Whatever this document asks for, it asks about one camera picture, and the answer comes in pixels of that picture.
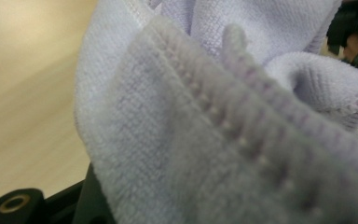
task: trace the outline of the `microfiber cloth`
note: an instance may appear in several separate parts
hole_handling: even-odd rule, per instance
[[[358,224],[358,70],[314,54],[338,5],[100,0],[76,126],[117,223]]]

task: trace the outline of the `white towel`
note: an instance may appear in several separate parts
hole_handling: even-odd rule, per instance
[[[188,4],[162,4],[191,18],[176,23],[184,32],[144,1],[101,0],[79,59],[76,124],[117,222],[358,224],[358,137],[342,128],[358,107],[328,114],[334,123],[306,105],[329,83],[298,89],[349,68],[309,56],[337,1],[196,1],[180,16],[169,6]],[[228,12],[238,25],[219,21]],[[279,41],[262,35],[300,19],[308,35],[299,25]]]

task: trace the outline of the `wooden table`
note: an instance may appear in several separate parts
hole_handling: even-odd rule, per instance
[[[76,61],[96,0],[0,0],[0,196],[52,195],[85,177]]]

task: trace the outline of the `stitched seam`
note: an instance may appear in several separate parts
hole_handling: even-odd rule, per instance
[[[161,33],[160,33],[158,30],[156,30],[155,27],[153,27],[153,30],[154,30],[155,34],[158,35],[158,38],[161,39],[163,43],[166,43],[164,37],[162,37]],[[164,47],[167,48],[168,52],[169,52],[169,51],[172,51],[172,49],[170,49],[170,45],[165,44]],[[172,68],[175,69],[176,74],[181,75],[181,77],[183,77],[183,75],[182,75],[180,72],[178,72],[178,67],[179,67],[179,66],[183,66],[183,65],[181,64],[181,62],[180,62],[174,55],[166,54],[166,56],[167,56],[168,58],[170,58],[170,59],[175,63],[175,64],[172,64]],[[198,87],[198,86],[200,85],[199,83],[197,83],[196,81],[194,81],[194,79],[193,79],[190,83],[185,84],[184,81],[183,81],[181,78],[175,77],[175,76],[172,76],[172,77],[174,77],[174,81],[175,81],[176,84],[179,84],[182,88],[185,88],[186,90],[191,89],[192,91],[197,91],[197,90],[194,90],[194,89],[196,89],[195,87]],[[191,102],[192,107],[195,108],[198,112],[200,112],[200,114],[201,114],[200,117],[202,118],[202,120],[203,120],[204,122],[206,122],[208,126],[215,127],[216,124],[214,124],[213,122],[211,122],[211,120],[210,120],[210,118],[209,118],[208,116],[202,116],[202,115],[204,115],[205,113],[204,113],[204,111],[200,108],[200,105],[196,103],[196,102],[199,100],[200,93],[194,94],[194,93],[189,93],[189,92],[187,91],[187,92],[186,92],[186,96],[191,99],[190,102]],[[226,137],[224,136],[224,134],[221,133],[221,132],[218,132],[215,128],[213,128],[213,135],[214,135],[215,137],[218,137],[218,138],[224,140],[224,141],[227,140]],[[237,138],[237,139],[236,139],[236,144],[237,144],[238,146],[240,146],[240,145],[243,143],[243,140],[244,140],[243,136],[240,137],[240,138]],[[260,155],[260,156],[258,157],[258,159],[257,159],[257,163],[268,164],[268,163],[270,163],[270,161],[269,161],[269,159],[268,159],[266,156]],[[294,181],[292,180],[292,178],[290,178],[290,177],[286,177],[285,180],[284,180],[284,182],[285,182],[285,184],[284,184],[284,188],[285,188],[285,189],[292,189],[292,188],[295,187],[295,182],[294,182]],[[318,209],[320,209],[319,205],[314,204],[314,205],[312,206],[312,210],[318,210]]]
[[[143,15],[140,8],[133,3],[133,0],[124,0],[123,3],[129,8],[131,15],[138,23],[146,23],[147,19],[145,15]]]

